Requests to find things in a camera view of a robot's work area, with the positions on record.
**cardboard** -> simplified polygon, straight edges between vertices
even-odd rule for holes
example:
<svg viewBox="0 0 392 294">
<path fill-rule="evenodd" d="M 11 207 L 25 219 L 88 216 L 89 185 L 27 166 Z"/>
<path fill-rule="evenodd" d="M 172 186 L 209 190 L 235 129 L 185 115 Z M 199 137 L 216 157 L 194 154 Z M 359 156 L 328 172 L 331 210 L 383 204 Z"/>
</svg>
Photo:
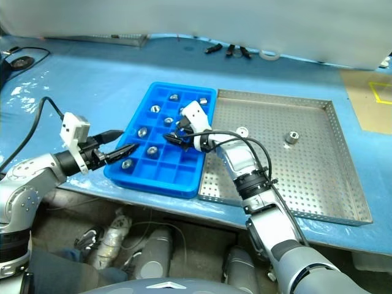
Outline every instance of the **cardboard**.
<svg viewBox="0 0 392 294">
<path fill-rule="evenodd" d="M 392 135 L 392 75 L 340 70 L 363 130 Z"/>
</svg>

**blue table surface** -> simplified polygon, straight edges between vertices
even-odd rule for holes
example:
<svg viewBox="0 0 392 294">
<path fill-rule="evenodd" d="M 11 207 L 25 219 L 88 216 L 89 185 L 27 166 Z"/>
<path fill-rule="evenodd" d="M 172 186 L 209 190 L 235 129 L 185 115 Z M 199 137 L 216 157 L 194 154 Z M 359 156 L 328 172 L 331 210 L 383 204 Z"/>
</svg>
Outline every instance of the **blue table surface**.
<svg viewBox="0 0 392 294">
<path fill-rule="evenodd" d="M 11 36 L 0 39 L 2 50 L 16 45 L 45 47 L 53 54 L 9 81 L 1 91 L 0 162 L 28 133 L 43 96 L 52 97 L 62 111 L 86 117 L 91 123 L 90 134 L 124 129 L 155 81 L 332 100 L 374 223 L 351 227 L 297 220 L 312 242 L 392 255 L 392 136 L 361 130 L 337 67 L 288 58 L 274 62 L 258 56 L 250 61 L 225 59 L 223 51 L 205 55 L 203 50 L 209 44 L 196 39 L 153 39 L 143 48 Z M 36 50 L 18 54 L 43 55 Z M 392 74 L 391 70 L 377 71 Z M 60 127 L 56 113 L 46 106 L 35 135 L 12 164 L 62 151 Z M 116 144 L 101 149 L 111 151 Z M 63 188 L 235 227 L 244 227 L 247 219 L 239 207 L 117 187 L 104 177 L 102 169 L 88 176 L 75 175 Z"/>
</svg>

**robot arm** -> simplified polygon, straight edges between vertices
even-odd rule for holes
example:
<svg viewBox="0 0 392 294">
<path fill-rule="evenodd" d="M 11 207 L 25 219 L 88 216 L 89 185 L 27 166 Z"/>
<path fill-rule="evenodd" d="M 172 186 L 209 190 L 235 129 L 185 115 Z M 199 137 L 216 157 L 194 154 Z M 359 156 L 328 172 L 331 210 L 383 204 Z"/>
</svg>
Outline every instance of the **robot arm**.
<svg viewBox="0 0 392 294">
<path fill-rule="evenodd" d="M 239 128 L 241 131 L 233 135 L 212 134 L 207 116 L 196 101 L 181 114 L 184 118 L 177 124 L 176 132 L 165 138 L 183 148 L 194 147 L 201 152 L 215 150 L 223 160 L 243 199 L 244 212 L 250 215 L 246 226 L 255 250 L 271 261 L 282 293 L 368 293 L 315 249 L 300 244 L 300 234 L 279 200 L 272 180 L 266 176 L 266 168 L 258 165 L 244 140 L 237 140 L 237 135 L 244 135 L 243 129 Z M 181 136 L 180 131 L 204 132 L 205 135 L 184 141 L 183 138 L 192 136 Z"/>
<path fill-rule="evenodd" d="M 123 132 L 109 130 L 88 137 L 89 123 L 82 117 L 65 113 L 61 137 L 67 151 L 45 154 L 12 167 L 0 181 L 0 286 L 19 288 L 31 280 L 28 243 L 37 208 L 53 188 L 68 176 L 87 173 L 128 156 L 137 148 L 129 144 L 111 153 L 99 151 L 101 144 L 116 140 Z"/>
</svg>

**metal perforated tray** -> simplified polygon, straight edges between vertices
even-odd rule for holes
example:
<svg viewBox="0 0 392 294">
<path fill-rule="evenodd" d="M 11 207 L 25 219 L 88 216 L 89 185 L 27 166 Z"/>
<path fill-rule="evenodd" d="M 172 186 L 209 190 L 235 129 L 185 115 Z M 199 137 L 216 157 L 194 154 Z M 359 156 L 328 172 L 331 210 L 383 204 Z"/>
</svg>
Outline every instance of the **metal perforated tray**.
<svg viewBox="0 0 392 294">
<path fill-rule="evenodd" d="M 372 222 L 332 101 L 219 90 L 213 128 L 239 126 L 268 149 L 276 187 L 295 216 L 349 225 Z M 284 140 L 291 130 L 300 135 L 295 145 Z M 262 150 L 256 150 L 266 165 Z M 213 153 L 206 155 L 199 197 L 241 205 Z"/>
</svg>

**black cord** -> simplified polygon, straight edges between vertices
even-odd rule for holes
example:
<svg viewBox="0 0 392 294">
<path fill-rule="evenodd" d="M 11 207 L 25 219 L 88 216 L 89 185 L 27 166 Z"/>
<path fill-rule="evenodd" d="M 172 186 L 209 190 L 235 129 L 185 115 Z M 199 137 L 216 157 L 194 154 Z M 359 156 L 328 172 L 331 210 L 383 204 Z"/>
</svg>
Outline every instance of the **black cord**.
<svg viewBox="0 0 392 294">
<path fill-rule="evenodd" d="M 3 169 L 5 169 L 5 167 L 12 161 L 12 159 L 14 159 L 16 155 L 18 155 L 18 153 L 23 149 L 23 147 L 25 147 L 25 145 L 28 143 L 28 141 L 30 141 L 32 135 L 34 134 L 34 132 L 37 129 L 39 120 L 41 118 L 43 105 L 45 104 L 46 101 L 49 101 L 51 106 L 53 106 L 53 108 L 56 110 L 57 114 L 60 116 L 61 120 L 64 118 L 63 113 L 60 111 L 60 109 L 57 107 L 57 105 L 53 102 L 53 100 L 51 98 L 49 98 L 49 97 L 41 98 L 37 112 L 36 112 L 36 117 L 34 118 L 34 121 L 32 123 L 32 126 L 31 126 L 29 133 L 27 134 L 26 138 L 24 138 L 22 143 L 20 143 L 18 148 L 2 163 L 2 165 L 0 166 L 0 172 L 2 172 Z"/>
<path fill-rule="evenodd" d="M 229 143 L 231 141 L 237 141 L 237 140 L 241 140 L 243 141 L 245 144 L 247 144 L 247 146 L 249 147 L 249 149 L 251 150 L 253 156 L 255 157 L 255 160 L 260 168 L 260 170 L 263 170 L 263 166 L 260 163 L 260 160 L 255 152 L 255 149 L 252 147 L 252 145 L 249 143 L 249 141 L 256 143 L 257 145 L 259 145 L 259 147 L 261 147 L 261 149 L 263 150 L 267 161 L 268 161 L 268 176 L 266 175 L 265 171 L 264 171 L 264 176 L 268 179 L 273 191 L 276 193 L 277 197 L 279 198 L 279 200 L 281 201 L 284 209 L 287 212 L 288 218 L 290 219 L 291 223 L 294 225 L 294 227 L 296 228 L 298 234 L 300 235 L 302 242 L 305 246 L 309 247 L 309 242 L 307 241 L 304 233 L 302 232 L 301 227 L 298 225 L 295 217 L 293 216 L 292 212 L 290 211 L 290 208 L 288 208 L 286 201 L 283 199 L 282 195 L 279 193 L 279 191 L 277 190 L 277 188 L 275 187 L 275 185 L 271 182 L 272 180 L 272 163 L 271 163 L 271 157 L 267 151 L 267 149 L 264 147 L 263 144 L 261 144 L 258 140 L 253 139 L 253 138 L 244 138 L 240 135 L 238 135 L 237 133 L 234 132 L 227 132 L 227 131 L 206 131 L 206 132 L 201 132 L 201 133 L 195 133 L 195 134 L 188 134 L 188 135 L 184 135 L 182 136 L 182 138 L 190 138 L 190 137 L 196 137 L 196 136 L 201 136 L 201 135 L 215 135 L 215 134 L 223 134 L 223 135 L 232 135 L 236 138 L 232 138 L 223 142 L 218 143 L 217 145 L 215 145 L 210 151 L 215 150 L 216 148 L 218 148 L 220 145 Z"/>
<path fill-rule="evenodd" d="M 30 68 L 36 66 L 38 63 L 40 63 L 41 61 L 43 61 L 46 57 L 48 57 L 48 56 L 50 55 L 50 51 L 49 51 L 49 50 L 47 50 L 46 48 L 41 48 L 41 47 L 21 47 L 21 48 L 19 48 L 16 52 L 21 51 L 21 50 L 23 50 L 23 49 L 37 49 L 37 50 L 43 50 L 43 51 L 46 51 L 46 54 L 45 54 L 41 59 L 39 59 L 38 61 L 34 62 L 33 64 L 31 64 L 31 65 L 28 66 L 27 68 L 23 69 L 21 72 L 17 73 L 16 75 L 13 75 L 12 77 L 9 77 L 9 78 L 7 79 L 7 81 L 10 81 L 10 80 L 12 80 L 13 78 L 16 78 L 17 76 L 23 74 L 25 71 L 27 71 L 27 70 L 29 70 Z M 4 60 L 7 59 L 7 58 L 9 58 L 10 56 L 12 56 L 12 54 L 6 56 L 6 57 L 4 58 Z"/>
</svg>

